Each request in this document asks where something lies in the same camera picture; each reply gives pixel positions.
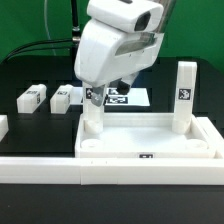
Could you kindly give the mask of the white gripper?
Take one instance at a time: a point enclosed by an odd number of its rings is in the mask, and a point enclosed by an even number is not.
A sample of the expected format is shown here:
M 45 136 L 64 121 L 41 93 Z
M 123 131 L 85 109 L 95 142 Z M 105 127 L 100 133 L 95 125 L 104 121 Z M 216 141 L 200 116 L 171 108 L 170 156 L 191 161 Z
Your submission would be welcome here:
M 74 66 L 77 78 L 93 86 L 91 102 L 102 106 L 106 96 L 102 85 L 120 78 L 117 92 L 128 94 L 137 72 L 156 61 L 163 37 L 162 33 L 126 33 L 91 19 L 83 30 Z

